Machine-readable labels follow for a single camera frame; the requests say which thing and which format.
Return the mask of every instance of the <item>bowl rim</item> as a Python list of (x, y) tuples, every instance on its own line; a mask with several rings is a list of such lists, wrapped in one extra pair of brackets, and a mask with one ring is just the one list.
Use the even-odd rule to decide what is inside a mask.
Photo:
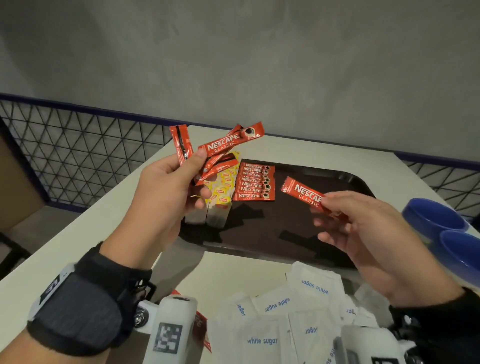
[(459, 263), (461, 263), (463, 266), (465, 267), (468, 267), (470, 269), (473, 269), (475, 270), (476, 272), (479, 272), (480, 273), (480, 268), (477, 268), (477, 267), (473, 267), (472, 265), (470, 264), (467, 264), (465, 263), (459, 256), (458, 254), (454, 253), (449, 247), (447, 244), (445, 244), (445, 242), (443, 241), (444, 239), (444, 236), (446, 235), (462, 235), (462, 236), (465, 236), (467, 237), (468, 239), (473, 239), (473, 240), (476, 240), (479, 244), (479, 249), (480, 249), (480, 239), (473, 236), (473, 235), (470, 235), (466, 232), (463, 232), (463, 231), (456, 231), (456, 230), (445, 230), (443, 232), (440, 233), (440, 239), (439, 239), (439, 243), (440, 245)]
[[(437, 205), (438, 207), (440, 207), (441, 209), (443, 209), (444, 211), (448, 211), (449, 213), (453, 213), (453, 215), (455, 215), (458, 219), (462, 220), (463, 222), (463, 227), (458, 229), (458, 228), (450, 228), (448, 226), (445, 226), (445, 225), (441, 225), (441, 224), (438, 224), (432, 220), (430, 220), (429, 218), (427, 218), (426, 216), (424, 216), (423, 214), (421, 214), (416, 208), (415, 206), (412, 206), (412, 203), (415, 203), (415, 202), (426, 202), (428, 204), (434, 204), (434, 205)], [(418, 217), (428, 221), (430, 224), (432, 225), (435, 225), (439, 228), (442, 228), (442, 229), (446, 229), (446, 230), (451, 230), (451, 231), (458, 231), (458, 232), (465, 232), (467, 229), (468, 229), (468, 223), (467, 221), (461, 217), (455, 210), (453, 210), (451, 207), (448, 207), (444, 204), (441, 204), (440, 202), (436, 202), (436, 201), (433, 201), (433, 200), (429, 200), (428, 198), (421, 198), (421, 197), (415, 197), (415, 198), (412, 198), (408, 204), (407, 204), (407, 208), (410, 208)]]

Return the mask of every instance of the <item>wrist-mounted device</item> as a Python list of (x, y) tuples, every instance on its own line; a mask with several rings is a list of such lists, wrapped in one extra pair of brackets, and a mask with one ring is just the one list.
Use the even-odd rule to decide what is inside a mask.
[(138, 303), (155, 293), (152, 270), (111, 261), (101, 244), (67, 265), (33, 304), (27, 330), (43, 346), (70, 356), (117, 348), (133, 331)]

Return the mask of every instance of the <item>person's left hand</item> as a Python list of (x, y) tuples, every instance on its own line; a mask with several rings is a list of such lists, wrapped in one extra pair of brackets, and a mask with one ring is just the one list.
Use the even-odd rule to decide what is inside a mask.
[[(158, 255), (178, 236), (180, 223), (185, 215), (194, 208), (203, 208), (204, 199), (211, 196), (208, 188), (192, 185), (192, 179), (199, 173), (206, 157), (206, 151), (200, 149), (181, 167), (177, 155), (145, 167), (125, 218), (104, 242), (100, 252), (110, 252), (109, 247), (113, 246), (111, 242), (115, 242), (115, 250), (118, 250), (120, 245), (135, 244), (134, 255), (147, 255), (148, 258), (142, 259), (141, 266), (150, 269), (151, 260), (153, 259), (151, 263), (154, 263)], [(112, 259), (111, 253), (104, 255)], [(118, 257), (113, 260), (132, 266), (136, 264), (126, 260), (138, 261), (140, 256), (136, 259), (124, 258), (121, 259), (122, 262), (118, 261)]]

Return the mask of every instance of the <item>table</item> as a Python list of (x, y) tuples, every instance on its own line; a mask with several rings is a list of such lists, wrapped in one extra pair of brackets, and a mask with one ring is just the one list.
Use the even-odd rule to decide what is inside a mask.
[[(189, 134), (193, 146), (197, 147), (224, 136), (226, 131), (190, 126)], [(352, 173), (363, 179), (378, 199), (399, 211), (414, 197), (446, 205), (393, 153), (273, 136), (240, 145), (237, 150), (247, 159)], [(141, 170), (174, 153), (170, 142), (0, 281), (0, 351), (25, 327), (32, 302), (65, 265), (76, 262), (117, 227), (132, 201)], [(480, 237), (473, 228), (468, 232)], [(290, 264), (212, 253), (182, 241), (164, 252), (158, 262), (152, 281), (160, 282), (159, 293), (177, 286), (182, 294), (197, 298), (198, 309), (207, 318), (214, 315), (216, 301), (237, 291), (255, 296), (275, 288), (285, 281), (284, 273), (290, 270)], [(345, 274), (355, 279), (355, 272)], [(209, 362), (209, 358), (205, 350), (202, 363)]]

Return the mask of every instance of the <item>blue bowl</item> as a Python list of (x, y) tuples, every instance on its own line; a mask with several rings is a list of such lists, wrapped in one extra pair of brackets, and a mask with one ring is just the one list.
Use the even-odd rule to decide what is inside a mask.
[(467, 222), (453, 209), (426, 198), (412, 198), (402, 215), (424, 243), (436, 241), (445, 230), (468, 229)]
[(429, 249), (456, 276), (480, 287), (480, 239), (464, 232), (446, 230)]

